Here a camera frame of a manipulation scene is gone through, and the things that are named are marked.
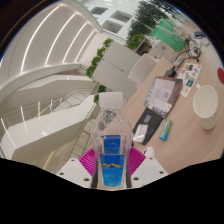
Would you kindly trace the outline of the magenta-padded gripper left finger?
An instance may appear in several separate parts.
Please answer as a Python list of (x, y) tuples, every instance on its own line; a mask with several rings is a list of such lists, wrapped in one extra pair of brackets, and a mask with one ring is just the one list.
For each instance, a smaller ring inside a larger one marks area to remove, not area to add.
[(95, 152), (88, 150), (79, 158), (70, 158), (56, 173), (57, 176), (78, 186), (90, 188), (95, 174)]

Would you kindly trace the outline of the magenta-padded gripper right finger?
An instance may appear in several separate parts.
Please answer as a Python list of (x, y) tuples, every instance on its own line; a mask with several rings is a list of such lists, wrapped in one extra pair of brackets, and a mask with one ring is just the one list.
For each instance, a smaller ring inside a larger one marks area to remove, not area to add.
[(129, 189), (143, 187), (167, 175), (167, 171), (155, 158), (153, 147), (147, 147), (143, 152), (134, 147), (130, 149), (126, 180)]

